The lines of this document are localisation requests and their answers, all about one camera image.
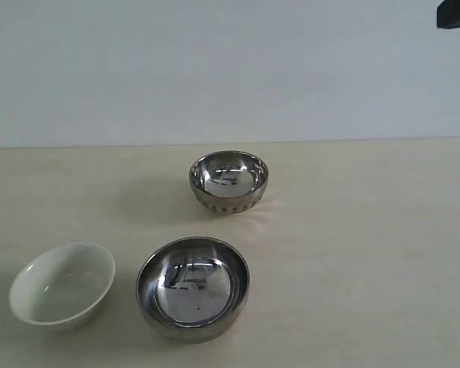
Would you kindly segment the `ribbed stainless steel bowl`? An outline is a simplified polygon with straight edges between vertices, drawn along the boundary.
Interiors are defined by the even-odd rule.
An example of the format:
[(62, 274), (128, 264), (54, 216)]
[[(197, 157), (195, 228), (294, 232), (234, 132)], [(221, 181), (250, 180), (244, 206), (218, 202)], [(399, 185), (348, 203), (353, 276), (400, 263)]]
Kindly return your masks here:
[(222, 215), (242, 213), (256, 206), (268, 179), (264, 160), (237, 150), (210, 153), (189, 169), (189, 185), (196, 199)]

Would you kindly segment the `smooth stainless steel bowl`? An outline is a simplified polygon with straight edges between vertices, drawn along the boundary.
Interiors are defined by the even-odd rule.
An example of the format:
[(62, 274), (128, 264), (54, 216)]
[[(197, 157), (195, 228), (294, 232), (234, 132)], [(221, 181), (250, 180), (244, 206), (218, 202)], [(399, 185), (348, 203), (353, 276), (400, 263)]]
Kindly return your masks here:
[(202, 343), (225, 333), (246, 305), (248, 264), (225, 241), (205, 236), (177, 239), (155, 251), (136, 279), (145, 321), (164, 337)]

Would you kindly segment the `white ceramic bowl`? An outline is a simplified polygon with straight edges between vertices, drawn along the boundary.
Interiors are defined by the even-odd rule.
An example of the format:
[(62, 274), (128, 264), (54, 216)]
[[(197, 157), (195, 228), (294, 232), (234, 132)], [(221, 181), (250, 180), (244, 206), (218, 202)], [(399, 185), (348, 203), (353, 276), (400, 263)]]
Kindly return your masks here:
[(8, 302), (21, 322), (42, 330), (71, 330), (90, 321), (116, 275), (112, 254), (91, 242), (47, 250), (13, 280)]

